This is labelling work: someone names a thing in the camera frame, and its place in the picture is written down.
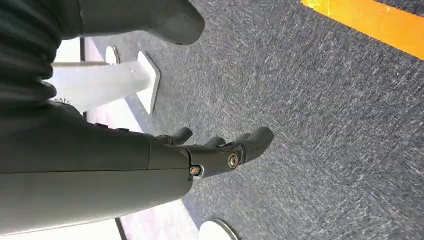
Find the metal base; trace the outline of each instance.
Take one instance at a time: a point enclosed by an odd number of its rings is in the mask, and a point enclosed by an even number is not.
[[[158,92],[159,81],[161,80],[161,71],[152,61],[152,59],[143,52],[138,53],[138,62],[148,72],[150,76],[150,85],[147,89],[137,93],[137,97],[143,104],[148,114],[152,114],[155,108],[156,93]]]
[[[223,221],[215,219],[203,223],[199,240],[239,240],[231,228]]]
[[[115,46],[108,46],[106,48],[105,61],[110,65],[121,63],[118,50]],[[137,61],[150,76],[149,87],[143,91],[137,92],[138,99],[140,100],[146,112],[150,115],[155,108],[156,93],[158,92],[159,81],[161,80],[161,71],[155,65],[152,59],[141,51],[138,53]]]
[[[104,56],[104,61],[109,65],[117,65],[117,64],[121,63],[121,58],[120,58],[118,50],[115,46],[108,46],[106,48],[106,54]]]

